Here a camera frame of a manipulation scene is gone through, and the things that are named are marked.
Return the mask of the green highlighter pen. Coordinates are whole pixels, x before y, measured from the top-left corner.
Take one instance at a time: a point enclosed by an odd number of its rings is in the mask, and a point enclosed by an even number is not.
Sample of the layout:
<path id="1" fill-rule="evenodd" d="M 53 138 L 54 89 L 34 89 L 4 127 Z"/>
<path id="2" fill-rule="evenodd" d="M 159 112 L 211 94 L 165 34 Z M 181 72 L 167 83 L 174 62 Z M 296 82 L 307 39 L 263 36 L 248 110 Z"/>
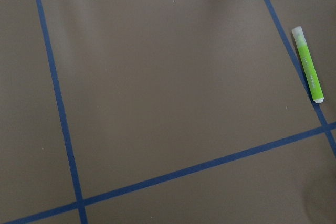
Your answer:
<path id="1" fill-rule="evenodd" d="M 324 95 L 302 27 L 298 26 L 292 29 L 292 35 L 295 40 L 297 51 L 299 53 L 299 58 L 303 66 L 304 74 L 308 83 L 312 100 L 316 104 L 321 104 L 322 102 L 324 102 Z"/>

